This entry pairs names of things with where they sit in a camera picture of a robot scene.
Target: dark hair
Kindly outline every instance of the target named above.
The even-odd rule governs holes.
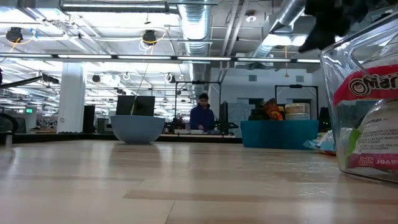
[[[209,100],[209,96],[207,95],[207,93],[202,93],[202,94],[199,96],[199,100],[200,100],[200,99]]]

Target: blue hoodie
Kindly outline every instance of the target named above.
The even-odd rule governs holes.
[[[199,130],[199,125],[203,126],[204,132],[212,130],[214,128],[215,121],[210,105],[208,105],[207,108],[202,108],[198,105],[192,109],[189,124],[191,130]]]

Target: person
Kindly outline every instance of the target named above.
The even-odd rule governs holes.
[[[203,130],[207,132],[212,130],[215,125],[214,113],[208,104],[209,96],[202,93],[199,96],[198,106],[191,110],[190,113],[190,128],[191,130]]]

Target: light wood grain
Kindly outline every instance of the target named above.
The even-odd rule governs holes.
[[[311,151],[117,141],[0,149],[1,223],[397,223],[397,193]]]

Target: blue bin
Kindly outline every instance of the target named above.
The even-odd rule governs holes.
[[[318,137],[318,121],[241,121],[244,147],[304,149]]]

